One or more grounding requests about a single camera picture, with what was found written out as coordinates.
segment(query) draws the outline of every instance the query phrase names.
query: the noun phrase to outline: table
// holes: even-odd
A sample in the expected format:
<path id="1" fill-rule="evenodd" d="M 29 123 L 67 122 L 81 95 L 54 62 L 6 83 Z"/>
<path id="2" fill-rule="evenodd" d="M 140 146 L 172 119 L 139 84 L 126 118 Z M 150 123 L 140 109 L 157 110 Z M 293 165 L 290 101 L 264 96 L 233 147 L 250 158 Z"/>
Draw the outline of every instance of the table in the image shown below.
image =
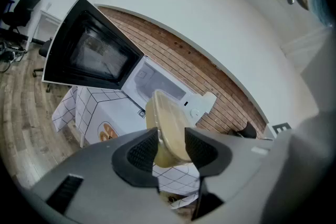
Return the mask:
<path id="1" fill-rule="evenodd" d="M 36 33 L 36 30 L 40 24 L 40 21 L 41 21 L 41 18 L 42 17 L 46 17 L 46 20 L 48 20 L 50 23 L 52 24 L 55 24 L 55 25 L 59 25 L 62 20 L 57 18 L 56 16 L 48 13 L 47 11 L 45 10 L 40 10 L 39 11 L 39 15 L 37 17 L 37 19 L 34 21 L 33 23 L 33 27 L 31 28 L 31 30 L 29 31 L 29 34 L 28 34 L 28 39 L 27 39 L 27 43 L 26 43 L 26 50 L 28 51 L 28 48 L 29 48 L 29 44 L 31 43 L 35 33 Z"/>
<path id="2" fill-rule="evenodd" d="M 146 129 L 145 111 L 120 90 L 73 86 L 52 115 L 57 132 L 71 120 L 81 133 L 81 147 L 84 139 L 93 144 Z M 192 163 L 169 168 L 153 164 L 152 175 L 160 191 L 186 196 L 173 202 L 172 209 L 198 198 L 199 172 Z"/>

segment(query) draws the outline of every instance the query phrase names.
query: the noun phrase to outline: food container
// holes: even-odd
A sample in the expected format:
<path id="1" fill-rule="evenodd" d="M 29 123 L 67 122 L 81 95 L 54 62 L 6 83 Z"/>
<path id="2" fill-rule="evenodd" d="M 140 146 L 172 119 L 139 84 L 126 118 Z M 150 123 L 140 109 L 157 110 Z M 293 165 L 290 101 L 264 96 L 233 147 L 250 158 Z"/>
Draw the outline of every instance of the food container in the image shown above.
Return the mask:
<path id="1" fill-rule="evenodd" d="M 148 129 L 158 129 L 159 146 L 154 159 L 157 166 L 167 168 L 191 162 L 185 150 L 184 129 L 195 126 L 190 123 L 178 100 L 155 90 L 146 104 L 146 125 Z"/>

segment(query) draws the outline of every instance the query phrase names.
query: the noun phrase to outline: white microwave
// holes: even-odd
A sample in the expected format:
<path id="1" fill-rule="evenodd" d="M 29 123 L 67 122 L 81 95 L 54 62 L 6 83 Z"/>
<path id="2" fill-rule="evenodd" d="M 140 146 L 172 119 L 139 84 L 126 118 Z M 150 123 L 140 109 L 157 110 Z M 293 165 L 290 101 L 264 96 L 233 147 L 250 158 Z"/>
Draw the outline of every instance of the white microwave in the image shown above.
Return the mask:
<path id="1" fill-rule="evenodd" d="M 60 24 L 49 48 L 42 80 L 120 89 L 143 109 L 156 89 L 183 105 L 196 93 L 145 56 L 87 0 L 77 0 Z"/>

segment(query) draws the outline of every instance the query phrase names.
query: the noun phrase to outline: black office chair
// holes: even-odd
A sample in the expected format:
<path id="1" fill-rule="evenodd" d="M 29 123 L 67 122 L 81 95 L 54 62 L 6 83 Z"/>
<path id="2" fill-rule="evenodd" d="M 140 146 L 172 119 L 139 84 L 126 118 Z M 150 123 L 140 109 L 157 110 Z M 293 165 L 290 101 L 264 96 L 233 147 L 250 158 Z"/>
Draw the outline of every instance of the black office chair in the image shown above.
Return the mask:
<path id="1" fill-rule="evenodd" d="M 40 54 L 41 56 L 43 57 L 47 57 L 47 54 L 48 54 L 48 50 L 49 50 L 49 47 L 51 45 L 51 41 L 52 39 L 49 39 L 48 41 L 46 41 L 42 47 L 40 47 L 40 49 L 38 50 L 38 54 Z M 37 68 L 37 69 L 34 69 L 33 70 L 33 77 L 35 78 L 36 77 L 36 72 L 43 72 L 44 68 Z M 50 92 L 50 83 L 48 83 L 47 85 L 47 90 L 46 92 Z"/>
<path id="2" fill-rule="evenodd" d="M 236 132 L 231 129 L 227 134 L 244 138 L 253 138 L 253 139 L 257 138 L 257 131 L 256 129 L 254 129 L 252 124 L 250 124 L 250 122 L 247 122 L 247 125 L 243 130 Z"/>
<path id="3" fill-rule="evenodd" d="M 9 31 L 14 31 L 14 29 L 16 29 L 20 34 L 17 27 L 27 25 L 30 20 L 31 12 L 40 1 L 41 0 L 19 0 L 14 8 L 14 12 L 9 12 L 12 3 L 14 3 L 12 0 L 9 1 L 8 10 L 2 15 L 3 22 L 10 25 Z"/>

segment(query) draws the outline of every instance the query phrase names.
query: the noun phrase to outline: open microwave door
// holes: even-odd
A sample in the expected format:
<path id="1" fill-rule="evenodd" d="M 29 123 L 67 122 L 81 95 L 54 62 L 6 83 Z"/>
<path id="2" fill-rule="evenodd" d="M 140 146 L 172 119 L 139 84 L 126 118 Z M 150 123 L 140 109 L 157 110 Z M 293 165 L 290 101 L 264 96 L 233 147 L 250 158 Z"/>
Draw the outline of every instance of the open microwave door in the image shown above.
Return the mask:
<path id="1" fill-rule="evenodd" d="M 77 0 L 49 48 L 44 82 L 121 89 L 142 51 L 87 0 Z"/>

